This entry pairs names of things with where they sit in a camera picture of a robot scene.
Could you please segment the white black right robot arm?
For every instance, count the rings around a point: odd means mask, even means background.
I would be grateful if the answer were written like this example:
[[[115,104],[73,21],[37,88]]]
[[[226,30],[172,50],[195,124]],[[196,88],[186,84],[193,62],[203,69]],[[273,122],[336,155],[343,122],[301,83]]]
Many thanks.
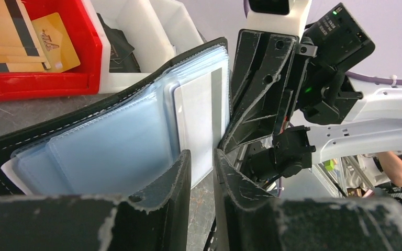
[[[337,3],[307,23],[311,1],[246,1],[231,77],[225,153],[246,146],[258,182],[324,161],[402,151],[402,80],[351,72],[373,40]]]

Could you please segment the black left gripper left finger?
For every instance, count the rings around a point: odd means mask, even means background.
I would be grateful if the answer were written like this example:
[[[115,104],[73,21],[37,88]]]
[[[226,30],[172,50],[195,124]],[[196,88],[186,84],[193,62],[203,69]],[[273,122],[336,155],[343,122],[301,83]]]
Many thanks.
[[[191,152],[133,195],[7,196],[0,250],[185,250]]]

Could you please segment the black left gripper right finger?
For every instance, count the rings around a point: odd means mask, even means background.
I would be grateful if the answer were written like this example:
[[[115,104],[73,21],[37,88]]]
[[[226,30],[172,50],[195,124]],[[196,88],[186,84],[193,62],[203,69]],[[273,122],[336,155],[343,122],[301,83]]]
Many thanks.
[[[393,198],[277,198],[215,149],[218,250],[402,250],[402,205]]]

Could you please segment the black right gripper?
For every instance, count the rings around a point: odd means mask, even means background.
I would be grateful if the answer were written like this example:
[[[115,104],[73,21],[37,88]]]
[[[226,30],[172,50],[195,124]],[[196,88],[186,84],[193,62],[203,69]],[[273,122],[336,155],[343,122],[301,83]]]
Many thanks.
[[[258,184],[311,166],[315,148],[307,139],[308,128],[288,125],[315,54],[310,38],[298,44],[297,36],[239,31],[230,84],[232,116],[219,148],[230,153],[247,145],[241,171]]]

